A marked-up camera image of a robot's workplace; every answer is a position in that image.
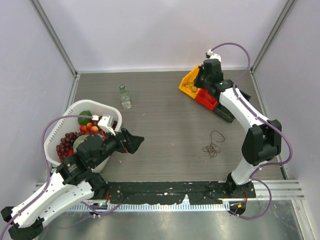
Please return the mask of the yellow plastic bin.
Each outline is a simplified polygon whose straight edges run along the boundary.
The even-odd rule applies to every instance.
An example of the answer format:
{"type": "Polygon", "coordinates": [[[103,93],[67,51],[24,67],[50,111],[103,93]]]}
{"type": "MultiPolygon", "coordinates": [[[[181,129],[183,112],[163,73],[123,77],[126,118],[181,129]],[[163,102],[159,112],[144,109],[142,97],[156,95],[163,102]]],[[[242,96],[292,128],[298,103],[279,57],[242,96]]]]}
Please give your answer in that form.
{"type": "Polygon", "coordinates": [[[200,70],[199,66],[196,66],[195,68],[193,68],[188,74],[186,74],[182,78],[178,87],[180,91],[182,91],[192,99],[195,99],[198,92],[200,91],[200,89],[195,87],[194,85],[194,81],[198,76],[199,70],[200,70]]]}

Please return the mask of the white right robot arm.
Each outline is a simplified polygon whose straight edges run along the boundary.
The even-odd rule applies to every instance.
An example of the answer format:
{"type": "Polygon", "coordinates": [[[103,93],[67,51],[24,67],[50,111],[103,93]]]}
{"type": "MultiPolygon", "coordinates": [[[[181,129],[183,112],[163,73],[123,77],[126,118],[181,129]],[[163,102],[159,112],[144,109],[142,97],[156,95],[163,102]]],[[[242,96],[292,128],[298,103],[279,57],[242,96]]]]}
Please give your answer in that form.
{"type": "Polygon", "coordinates": [[[254,172],[281,152],[282,138],[279,133],[282,125],[278,120],[269,120],[261,115],[230,79],[224,79],[221,62],[217,58],[203,62],[194,85],[207,90],[227,108],[246,133],[241,147],[242,159],[226,179],[226,193],[236,198],[243,194],[254,172]]]}

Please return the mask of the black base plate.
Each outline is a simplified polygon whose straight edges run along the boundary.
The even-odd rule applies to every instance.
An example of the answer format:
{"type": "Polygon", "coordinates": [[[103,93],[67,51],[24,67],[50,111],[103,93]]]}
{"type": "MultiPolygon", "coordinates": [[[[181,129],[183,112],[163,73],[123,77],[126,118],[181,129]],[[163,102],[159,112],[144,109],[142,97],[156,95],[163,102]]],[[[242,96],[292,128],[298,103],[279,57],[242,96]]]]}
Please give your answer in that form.
{"type": "Polygon", "coordinates": [[[188,197],[191,205],[219,204],[223,199],[253,199],[253,183],[231,191],[224,181],[129,181],[109,182],[102,195],[94,200],[109,200],[112,204],[128,205],[179,205],[188,197]]]}

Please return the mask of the green melon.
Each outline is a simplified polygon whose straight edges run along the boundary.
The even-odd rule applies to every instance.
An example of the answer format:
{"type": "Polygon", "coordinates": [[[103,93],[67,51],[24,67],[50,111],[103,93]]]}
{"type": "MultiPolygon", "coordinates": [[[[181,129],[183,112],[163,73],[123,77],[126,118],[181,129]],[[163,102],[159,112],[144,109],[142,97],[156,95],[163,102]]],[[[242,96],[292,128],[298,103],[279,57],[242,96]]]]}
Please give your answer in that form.
{"type": "Polygon", "coordinates": [[[77,148],[79,147],[79,145],[82,144],[88,136],[89,136],[89,134],[83,134],[75,139],[73,146],[72,146],[74,152],[77,151],[77,148]]]}

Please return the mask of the red plastic bin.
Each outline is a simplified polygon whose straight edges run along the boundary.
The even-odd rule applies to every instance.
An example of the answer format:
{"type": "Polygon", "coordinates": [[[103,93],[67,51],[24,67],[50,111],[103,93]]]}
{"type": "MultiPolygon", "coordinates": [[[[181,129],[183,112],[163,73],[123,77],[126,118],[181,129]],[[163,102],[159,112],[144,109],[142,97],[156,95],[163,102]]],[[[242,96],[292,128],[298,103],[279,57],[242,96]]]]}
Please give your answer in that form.
{"type": "Polygon", "coordinates": [[[210,111],[213,111],[218,104],[217,100],[209,94],[207,89],[200,89],[195,100],[210,111]]]}

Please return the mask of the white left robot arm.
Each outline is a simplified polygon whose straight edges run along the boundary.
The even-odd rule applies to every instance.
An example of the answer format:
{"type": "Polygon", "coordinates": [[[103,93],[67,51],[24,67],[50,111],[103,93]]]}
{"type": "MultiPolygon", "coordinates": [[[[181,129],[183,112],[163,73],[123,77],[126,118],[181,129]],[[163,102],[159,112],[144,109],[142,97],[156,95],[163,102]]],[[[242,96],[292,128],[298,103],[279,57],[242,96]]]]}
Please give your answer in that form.
{"type": "Polygon", "coordinates": [[[108,185],[93,172],[114,152],[134,154],[144,137],[129,133],[126,128],[105,138],[89,135],[56,169],[47,182],[32,196],[15,207],[5,207],[1,216],[13,240],[32,240],[45,226],[75,204],[102,199],[108,185]]]}

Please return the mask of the white fruit basket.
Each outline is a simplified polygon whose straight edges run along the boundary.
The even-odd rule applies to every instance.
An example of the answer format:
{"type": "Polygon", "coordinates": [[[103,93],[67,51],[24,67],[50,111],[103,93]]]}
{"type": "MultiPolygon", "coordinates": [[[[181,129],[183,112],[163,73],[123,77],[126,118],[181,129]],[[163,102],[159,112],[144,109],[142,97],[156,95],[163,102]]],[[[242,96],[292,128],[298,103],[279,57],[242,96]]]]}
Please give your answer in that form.
{"type": "MultiPolygon", "coordinates": [[[[82,111],[89,110],[93,115],[106,116],[111,115],[117,122],[115,131],[118,132],[122,125],[122,115],[120,111],[112,106],[105,105],[93,100],[84,99],[73,103],[66,111],[65,115],[79,115],[82,111]]],[[[53,166],[58,166],[61,162],[57,156],[56,146],[60,143],[61,138],[69,132],[78,132],[80,125],[76,117],[63,118],[57,121],[48,137],[44,141],[44,153],[46,159],[53,166]]]]}

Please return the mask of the clear glass bottle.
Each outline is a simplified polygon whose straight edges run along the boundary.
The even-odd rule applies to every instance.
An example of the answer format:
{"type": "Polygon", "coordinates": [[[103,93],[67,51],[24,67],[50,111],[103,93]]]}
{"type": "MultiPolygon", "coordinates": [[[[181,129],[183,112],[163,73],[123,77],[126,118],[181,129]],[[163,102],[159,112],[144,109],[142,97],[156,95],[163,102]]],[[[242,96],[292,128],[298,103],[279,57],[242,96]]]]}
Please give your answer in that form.
{"type": "Polygon", "coordinates": [[[120,103],[124,109],[132,107],[132,98],[130,91],[122,84],[119,86],[120,103]]]}

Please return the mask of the purple grape bunch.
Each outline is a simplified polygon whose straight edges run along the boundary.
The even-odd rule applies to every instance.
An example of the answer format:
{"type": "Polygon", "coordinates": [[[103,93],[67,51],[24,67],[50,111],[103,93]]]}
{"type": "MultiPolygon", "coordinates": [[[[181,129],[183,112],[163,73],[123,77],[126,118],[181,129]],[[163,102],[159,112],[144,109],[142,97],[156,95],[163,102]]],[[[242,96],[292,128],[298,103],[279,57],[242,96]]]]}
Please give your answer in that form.
{"type": "Polygon", "coordinates": [[[56,154],[61,163],[74,153],[74,143],[82,135],[82,132],[69,132],[60,139],[60,143],[56,146],[56,154]]]}

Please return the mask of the black plastic bin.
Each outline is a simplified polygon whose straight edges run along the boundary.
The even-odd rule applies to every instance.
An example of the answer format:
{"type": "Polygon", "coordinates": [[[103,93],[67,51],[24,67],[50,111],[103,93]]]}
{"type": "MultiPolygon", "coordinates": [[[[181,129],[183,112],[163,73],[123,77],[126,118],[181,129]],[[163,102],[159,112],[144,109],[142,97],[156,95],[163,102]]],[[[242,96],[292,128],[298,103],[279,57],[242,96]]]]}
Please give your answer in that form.
{"type": "Polygon", "coordinates": [[[216,106],[213,108],[213,112],[232,123],[237,119],[242,125],[249,122],[251,113],[248,110],[250,103],[242,95],[241,91],[228,88],[224,91],[215,94],[213,98],[216,101],[216,106]]]}

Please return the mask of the green lime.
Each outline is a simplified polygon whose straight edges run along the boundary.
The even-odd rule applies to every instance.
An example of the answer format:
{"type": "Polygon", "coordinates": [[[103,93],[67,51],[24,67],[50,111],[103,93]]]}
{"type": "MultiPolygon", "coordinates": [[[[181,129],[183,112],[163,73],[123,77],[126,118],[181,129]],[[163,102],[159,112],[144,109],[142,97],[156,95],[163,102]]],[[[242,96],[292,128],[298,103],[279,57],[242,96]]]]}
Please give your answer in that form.
{"type": "Polygon", "coordinates": [[[80,126],[82,125],[87,125],[88,123],[91,122],[91,117],[92,117],[92,113],[90,110],[84,110],[82,111],[81,113],[79,113],[80,116],[86,116],[86,117],[78,117],[77,118],[77,121],[78,121],[78,124],[80,126]]]}

